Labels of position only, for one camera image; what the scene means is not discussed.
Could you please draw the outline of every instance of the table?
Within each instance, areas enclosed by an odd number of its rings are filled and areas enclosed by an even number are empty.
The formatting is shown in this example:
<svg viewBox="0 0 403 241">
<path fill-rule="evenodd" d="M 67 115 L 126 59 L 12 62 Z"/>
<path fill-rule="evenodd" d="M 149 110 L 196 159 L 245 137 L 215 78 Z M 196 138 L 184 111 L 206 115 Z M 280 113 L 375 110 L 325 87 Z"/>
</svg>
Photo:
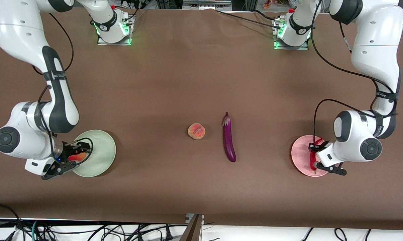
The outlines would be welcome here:
<svg viewBox="0 0 403 241">
<path fill-rule="evenodd" d="M 397 129 L 382 141 L 382 155 L 345 163 L 345 177 L 311 178 L 293 166 L 292 143 L 312 134 L 322 99 L 368 108 L 371 81 L 333 69 L 311 46 L 275 50 L 271 28 L 213 10 L 149 10 L 131 46 L 97 46 L 83 9 L 56 17 L 75 47 L 67 75 L 80 113 L 79 124 L 59 137 L 105 130 L 117 156 L 99 177 L 68 173 L 43 181 L 24 170 L 25 160 L 0 153 L 0 203 L 21 217 L 183 223 L 186 213 L 203 213 L 218 225 L 403 229 L 403 73 Z M 67 65 L 65 34 L 50 16 L 42 18 L 48 42 Z M 354 70 L 338 23 L 320 15 L 315 25 L 325 58 Z M 344 30 L 352 42 L 356 27 Z M 403 72 L 403 38 L 398 62 Z M 0 49 L 0 127 L 16 103 L 37 100 L 43 88 L 29 64 Z M 322 104 L 319 136 L 333 138 L 342 110 Z M 236 163 L 222 145 L 226 111 Z M 186 134 L 195 122 L 206 127 L 198 141 Z"/>
</svg>

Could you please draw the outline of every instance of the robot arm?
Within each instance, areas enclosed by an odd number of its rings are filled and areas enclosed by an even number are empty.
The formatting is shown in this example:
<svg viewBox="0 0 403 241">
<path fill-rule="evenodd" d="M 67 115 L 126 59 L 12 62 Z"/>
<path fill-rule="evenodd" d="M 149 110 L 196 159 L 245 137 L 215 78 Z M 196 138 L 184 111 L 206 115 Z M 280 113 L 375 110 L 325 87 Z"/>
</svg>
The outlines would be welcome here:
<svg viewBox="0 0 403 241">
<path fill-rule="evenodd" d="M 99 34 L 103 40 L 114 43 L 125 36 L 121 17 L 128 17 L 127 13 L 122 14 L 118 9 L 113 11 L 107 0 L 80 2 L 101 28 Z M 15 105 L 9 121 L 0 128 L 0 152 L 27 159 L 25 169 L 42 175 L 43 179 L 53 168 L 60 169 L 53 165 L 56 159 L 67 159 L 90 148 L 84 143 L 65 145 L 56 137 L 52 137 L 50 143 L 46 132 L 68 133 L 77 125 L 79 113 L 60 57 L 45 39 L 40 12 L 65 12 L 72 9 L 73 3 L 74 0 L 0 0 L 0 47 L 9 55 L 40 69 L 51 96 L 48 102 Z"/>
<path fill-rule="evenodd" d="M 385 85 L 377 83 L 374 113 L 365 111 L 376 118 L 356 111 L 339 113 L 334 121 L 336 141 L 317 152 L 321 162 L 318 168 L 332 171 L 336 163 L 376 159 L 382 152 L 379 139 L 387 138 L 395 129 L 396 117 L 388 115 L 395 114 L 400 88 L 396 54 L 403 29 L 403 9 L 397 5 L 397 0 L 331 1 L 332 18 L 358 26 L 351 53 L 353 66 Z"/>
<path fill-rule="evenodd" d="M 37 112 L 41 108 L 50 131 L 68 133 L 78 123 L 79 114 L 61 60 L 44 36 L 39 9 L 50 6 L 46 3 L 42 0 L 0 0 L 0 47 L 9 55 L 40 69 L 48 85 L 52 100 L 39 107 L 36 103 L 28 107 L 29 126 L 45 131 Z"/>
<path fill-rule="evenodd" d="M 289 46 L 301 46 L 309 38 L 313 15 L 318 4 L 319 0 L 300 1 L 295 12 L 287 13 L 284 16 L 286 23 L 283 26 L 282 34 L 279 34 L 278 37 Z"/>
</svg>

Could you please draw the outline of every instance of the red chili pepper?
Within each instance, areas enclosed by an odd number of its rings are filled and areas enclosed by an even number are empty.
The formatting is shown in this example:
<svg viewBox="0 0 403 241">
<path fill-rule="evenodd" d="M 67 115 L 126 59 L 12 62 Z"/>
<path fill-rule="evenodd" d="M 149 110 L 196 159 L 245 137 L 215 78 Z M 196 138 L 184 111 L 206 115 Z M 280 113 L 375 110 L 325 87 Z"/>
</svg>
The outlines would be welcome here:
<svg viewBox="0 0 403 241">
<path fill-rule="evenodd" d="M 323 138 L 320 138 L 319 140 L 315 141 L 315 142 L 314 142 L 314 145 L 320 144 L 321 141 L 323 141 Z M 315 163 L 315 162 L 316 162 L 316 153 L 313 152 L 313 151 L 311 151 L 311 152 L 310 152 L 310 168 L 311 168 L 312 170 L 317 170 L 317 168 L 314 167 L 314 163 Z"/>
</svg>

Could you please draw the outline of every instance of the metal bracket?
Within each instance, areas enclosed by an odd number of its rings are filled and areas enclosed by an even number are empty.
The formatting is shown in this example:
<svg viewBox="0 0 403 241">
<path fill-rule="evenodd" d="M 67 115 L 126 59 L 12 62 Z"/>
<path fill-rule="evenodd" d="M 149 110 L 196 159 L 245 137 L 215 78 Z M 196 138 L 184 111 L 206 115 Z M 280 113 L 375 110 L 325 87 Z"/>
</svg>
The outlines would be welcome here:
<svg viewBox="0 0 403 241">
<path fill-rule="evenodd" d="M 128 12 L 123 12 L 122 15 L 123 19 L 128 18 Z M 116 45 L 116 46 L 129 46 L 131 45 L 131 40 L 133 38 L 133 31 L 134 31 L 134 22 L 136 20 L 136 16 L 132 16 L 126 21 L 123 21 L 122 24 L 122 30 L 123 32 L 128 32 L 128 35 L 126 35 L 122 40 L 116 42 L 116 43 L 107 43 L 105 42 L 101 37 L 99 32 L 97 32 L 98 38 L 97 38 L 97 45 Z"/>
<path fill-rule="evenodd" d="M 307 40 L 301 46 L 289 46 L 281 38 L 280 35 L 283 35 L 286 28 L 286 17 L 285 15 L 281 15 L 279 18 L 275 18 L 271 20 L 271 24 L 273 26 L 279 26 L 280 29 L 273 29 L 273 41 L 274 41 L 274 49 L 288 49 L 288 50 L 308 50 L 308 40 L 310 39 L 310 34 L 308 35 Z"/>
<path fill-rule="evenodd" d="M 338 175 L 341 175 L 341 176 L 345 176 L 345 175 L 347 175 L 347 171 L 345 169 L 342 169 L 341 165 L 342 165 L 342 163 L 340 163 L 337 167 L 335 165 L 325 167 L 320 162 L 315 162 L 314 163 L 314 167 L 316 167 L 317 169 L 327 171 L 329 173 L 335 173 L 335 174 L 338 174 Z"/>
<path fill-rule="evenodd" d="M 59 165 L 57 163 L 53 163 L 52 166 L 50 167 L 50 169 L 47 171 L 47 173 L 45 175 L 41 176 L 42 180 L 50 180 L 54 177 L 65 174 L 68 171 L 72 170 L 73 168 L 77 167 L 75 161 L 67 162 L 67 164 L 69 164 L 69 165 L 74 164 L 75 166 L 63 166 L 63 165 Z"/>
<path fill-rule="evenodd" d="M 183 235 L 179 241 L 200 241 L 201 240 L 201 226 L 204 222 L 204 215 L 201 214 L 186 214 L 185 223 L 189 223 L 186 226 Z"/>
</svg>

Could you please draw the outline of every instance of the eggplant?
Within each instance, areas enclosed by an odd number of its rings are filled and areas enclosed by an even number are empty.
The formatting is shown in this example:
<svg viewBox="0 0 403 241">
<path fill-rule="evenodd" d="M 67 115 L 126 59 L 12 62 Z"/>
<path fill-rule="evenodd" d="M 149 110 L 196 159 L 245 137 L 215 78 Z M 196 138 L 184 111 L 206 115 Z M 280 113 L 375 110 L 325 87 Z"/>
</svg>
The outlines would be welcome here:
<svg viewBox="0 0 403 241">
<path fill-rule="evenodd" d="M 224 149 L 227 154 L 228 159 L 235 163 L 235 151 L 232 146 L 232 135 L 231 135 L 231 119 L 229 118 L 228 112 L 224 116 L 224 120 L 222 122 L 223 125 L 223 133 L 224 133 Z"/>
</svg>

